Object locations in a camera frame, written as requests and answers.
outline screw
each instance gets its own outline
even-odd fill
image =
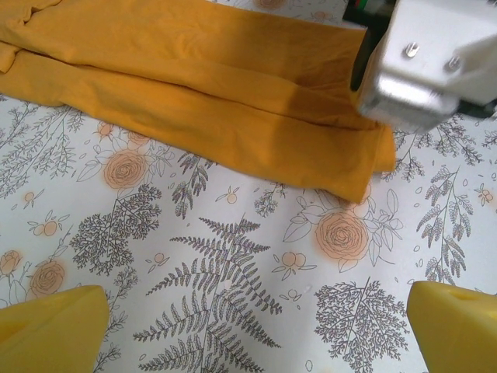
[[[417,43],[409,43],[404,49],[404,55],[407,58],[414,58],[419,51],[419,45]]]
[[[454,56],[447,62],[445,69],[448,72],[456,72],[461,68],[462,63],[463,61],[461,60],[460,57]]]

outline fabric fold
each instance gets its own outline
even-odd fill
[[[204,0],[5,0],[0,14],[8,96],[356,202],[393,168],[391,130],[350,98],[363,31]]]

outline floral tablecloth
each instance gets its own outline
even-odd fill
[[[232,5],[323,23],[345,7]],[[497,292],[497,123],[395,138],[395,173],[351,206],[0,96],[0,307],[102,285],[94,372],[423,373],[413,281]]]

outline orange rose illustration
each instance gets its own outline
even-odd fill
[[[19,262],[21,261],[21,256],[14,250],[10,250],[2,255],[0,258],[0,273],[5,276],[9,276],[13,271],[16,270]]]
[[[366,226],[346,212],[324,216],[316,229],[316,237],[321,250],[333,259],[360,260],[366,255]]]
[[[265,10],[276,10],[283,7],[287,0],[253,0],[255,7]]]
[[[45,263],[31,278],[31,291],[38,298],[53,294],[61,287],[64,275],[64,268],[56,261]]]
[[[97,133],[100,135],[100,140],[102,140],[103,138],[108,138],[110,134],[112,134],[113,130],[114,130],[113,124],[100,122],[97,128]]]
[[[113,189],[132,188],[143,180],[147,169],[143,155],[132,150],[121,150],[110,157],[103,170],[103,177]]]
[[[128,148],[131,150],[138,149],[141,146],[146,145],[150,141],[150,138],[148,138],[147,136],[132,131],[127,134],[127,138],[130,141],[128,143]]]

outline yellow foam block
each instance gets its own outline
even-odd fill
[[[0,309],[0,371],[90,373],[108,320],[100,286]]]
[[[497,372],[497,297],[415,282],[409,322],[430,373]]]

